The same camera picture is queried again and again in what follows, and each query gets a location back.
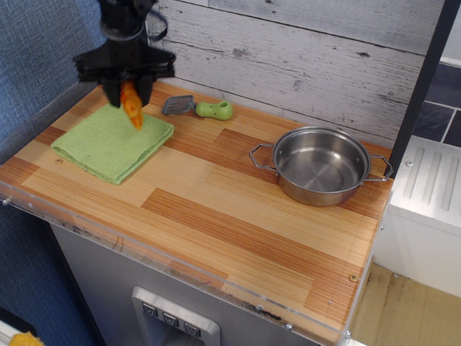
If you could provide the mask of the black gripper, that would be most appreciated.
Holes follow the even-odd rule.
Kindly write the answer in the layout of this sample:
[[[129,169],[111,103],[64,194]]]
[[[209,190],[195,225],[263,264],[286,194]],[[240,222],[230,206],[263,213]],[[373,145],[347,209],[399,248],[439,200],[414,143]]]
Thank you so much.
[[[122,80],[134,79],[142,106],[150,102],[155,79],[174,75],[176,56],[153,48],[144,40],[106,40],[100,47],[73,58],[82,82],[101,83],[109,103],[120,107]]]

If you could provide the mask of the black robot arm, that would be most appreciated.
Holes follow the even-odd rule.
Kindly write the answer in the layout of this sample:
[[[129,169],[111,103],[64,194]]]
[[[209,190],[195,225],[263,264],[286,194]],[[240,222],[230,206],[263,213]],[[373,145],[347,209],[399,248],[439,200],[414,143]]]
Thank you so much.
[[[121,104],[121,84],[131,81],[142,105],[151,98],[153,83],[174,76],[176,56],[148,44],[145,26],[149,14],[164,24],[153,10],[155,1],[100,1],[99,26],[106,41],[100,47],[73,58],[80,82],[101,84],[109,103]]]

